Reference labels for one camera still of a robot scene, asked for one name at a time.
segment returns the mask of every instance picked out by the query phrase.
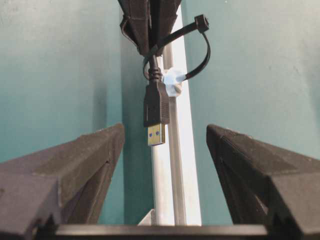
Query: black cable tie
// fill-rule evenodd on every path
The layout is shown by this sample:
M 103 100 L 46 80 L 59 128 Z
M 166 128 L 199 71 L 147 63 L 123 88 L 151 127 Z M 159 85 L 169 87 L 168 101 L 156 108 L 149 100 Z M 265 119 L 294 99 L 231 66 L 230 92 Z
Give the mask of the black cable tie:
M 208 38 L 205 34 L 205 31 L 209 29 L 209 22 L 208 19 L 205 17 L 205 15 L 199 15 L 194 18 L 194 22 L 190 23 L 189 25 L 171 33 L 170 35 L 166 36 L 165 38 L 161 39 L 154 45 L 151 50 L 146 54 L 146 56 L 143 59 L 143 75 L 144 77 L 148 80 L 149 75 L 148 72 L 146 71 L 146 66 L 147 63 L 151 60 L 153 56 L 155 56 L 158 52 L 158 50 L 162 49 L 165 47 L 167 44 L 173 42 L 174 40 L 189 34 L 193 32 L 194 30 L 198 30 L 204 37 L 206 45 L 207 45 L 207 51 L 204 60 L 200 63 L 199 66 L 197 66 L 195 69 L 192 71 L 188 72 L 185 75 L 184 80 L 190 79 L 200 73 L 208 64 L 210 55 L 211 55 L 211 48 L 210 48 L 210 43 L 208 41 Z

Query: usb connector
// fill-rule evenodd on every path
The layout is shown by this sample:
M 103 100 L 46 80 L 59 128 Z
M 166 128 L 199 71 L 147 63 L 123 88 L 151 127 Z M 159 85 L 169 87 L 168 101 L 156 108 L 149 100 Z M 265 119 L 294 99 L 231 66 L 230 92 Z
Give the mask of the usb connector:
M 143 101 L 143 125 L 148 128 L 148 145 L 155 146 L 166 142 L 165 125 L 170 122 L 169 96 L 156 57 L 151 63 Z
M 148 127 L 148 145 L 156 146 L 166 142 L 166 125 L 160 123 Z

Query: wall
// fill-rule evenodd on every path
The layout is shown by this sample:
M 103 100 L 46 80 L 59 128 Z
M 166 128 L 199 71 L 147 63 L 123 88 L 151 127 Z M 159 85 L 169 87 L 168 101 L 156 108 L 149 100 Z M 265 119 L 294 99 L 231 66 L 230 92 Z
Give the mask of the wall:
M 189 81 L 202 221 L 229 224 L 206 146 L 216 124 L 320 159 L 320 2 L 185 0 L 184 24 L 205 14 L 212 57 Z M 185 37 L 188 69 L 205 56 L 198 33 Z
M 141 58 L 121 18 L 117 1 L 0 0 L 0 161 L 124 122 L 105 224 L 137 223 L 153 207 Z

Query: teal wall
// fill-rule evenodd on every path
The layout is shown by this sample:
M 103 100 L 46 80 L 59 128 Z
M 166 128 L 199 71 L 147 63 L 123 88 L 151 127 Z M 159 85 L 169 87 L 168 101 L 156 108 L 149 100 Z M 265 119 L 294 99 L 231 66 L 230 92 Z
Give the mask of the teal wall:
M 153 207 L 141 57 L 121 18 L 115 0 L 0 0 L 0 161 L 123 122 L 106 224 L 135 224 Z
M 210 23 L 211 61 L 189 85 L 192 123 L 203 223 L 228 224 L 208 124 L 320 159 L 320 1 L 184 0 L 182 14 Z M 191 69 L 205 41 L 192 33 L 185 44 Z

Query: white plastic clip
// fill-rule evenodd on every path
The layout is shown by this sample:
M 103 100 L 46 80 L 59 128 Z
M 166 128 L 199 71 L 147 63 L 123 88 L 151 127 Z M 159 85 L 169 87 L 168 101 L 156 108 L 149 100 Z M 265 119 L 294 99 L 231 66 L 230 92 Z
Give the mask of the white plastic clip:
M 182 81 L 186 79 L 186 75 L 172 67 L 163 74 L 163 83 L 169 97 L 177 97 L 182 92 Z

